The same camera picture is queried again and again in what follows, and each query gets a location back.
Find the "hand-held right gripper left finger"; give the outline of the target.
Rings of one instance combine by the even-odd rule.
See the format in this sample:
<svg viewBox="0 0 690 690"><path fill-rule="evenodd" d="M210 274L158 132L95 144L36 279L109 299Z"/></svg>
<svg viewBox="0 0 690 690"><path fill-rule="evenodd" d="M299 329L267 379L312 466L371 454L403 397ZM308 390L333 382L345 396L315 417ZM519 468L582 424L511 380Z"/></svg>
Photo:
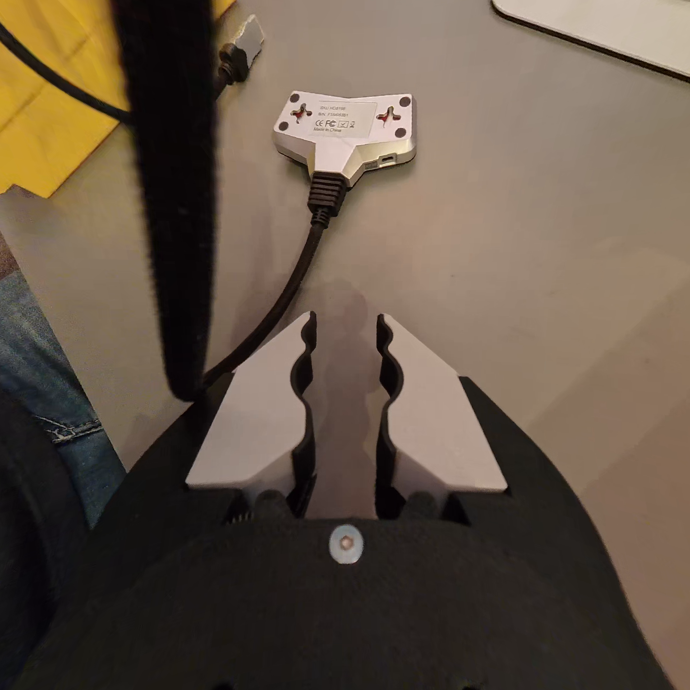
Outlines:
<svg viewBox="0 0 690 690"><path fill-rule="evenodd" d="M317 315L309 311L235 370L188 488L238 490L250 506L277 491L304 517L316 479L313 414L304 399L316 345Z"/></svg>

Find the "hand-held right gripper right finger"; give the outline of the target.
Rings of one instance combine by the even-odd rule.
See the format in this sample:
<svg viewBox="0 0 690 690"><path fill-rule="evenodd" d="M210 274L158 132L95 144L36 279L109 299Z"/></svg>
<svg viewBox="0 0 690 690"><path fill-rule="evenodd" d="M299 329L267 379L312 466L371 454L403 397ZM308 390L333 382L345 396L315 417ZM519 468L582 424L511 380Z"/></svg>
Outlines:
<svg viewBox="0 0 690 690"><path fill-rule="evenodd" d="M455 493L508 483L457 371L389 314L379 314L379 382L388 395L376 444L375 511L396 519L425 493L445 511Z"/></svg>

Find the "yellow plastic bin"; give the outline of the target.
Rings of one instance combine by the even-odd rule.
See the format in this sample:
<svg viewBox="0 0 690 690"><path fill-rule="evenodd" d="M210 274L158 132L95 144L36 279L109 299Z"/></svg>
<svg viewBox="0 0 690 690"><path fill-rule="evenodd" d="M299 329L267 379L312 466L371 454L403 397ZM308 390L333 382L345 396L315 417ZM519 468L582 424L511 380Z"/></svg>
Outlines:
<svg viewBox="0 0 690 690"><path fill-rule="evenodd" d="M50 197L116 128L139 161L212 151L214 26L233 1L2 1L1 192Z"/></svg>

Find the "person's legs blue jeans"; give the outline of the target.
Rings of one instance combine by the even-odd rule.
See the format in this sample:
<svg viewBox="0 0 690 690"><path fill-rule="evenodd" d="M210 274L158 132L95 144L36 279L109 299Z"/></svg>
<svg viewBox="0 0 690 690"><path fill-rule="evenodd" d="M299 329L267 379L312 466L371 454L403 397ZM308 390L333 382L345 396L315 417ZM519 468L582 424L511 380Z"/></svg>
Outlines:
<svg viewBox="0 0 690 690"><path fill-rule="evenodd" d="M1 388L24 405L56 447L93 529L126 471L18 269L1 279Z"/></svg>

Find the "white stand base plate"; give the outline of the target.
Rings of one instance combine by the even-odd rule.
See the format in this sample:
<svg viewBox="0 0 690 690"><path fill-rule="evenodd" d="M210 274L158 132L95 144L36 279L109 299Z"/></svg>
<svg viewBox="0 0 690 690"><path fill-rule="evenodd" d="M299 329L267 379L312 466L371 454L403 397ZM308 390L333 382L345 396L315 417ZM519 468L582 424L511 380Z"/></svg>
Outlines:
<svg viewBox="0 0 690 690"><path fill-rule="evenodd" d="M688 1L492 1L523 26L689 80Z"/></svg>

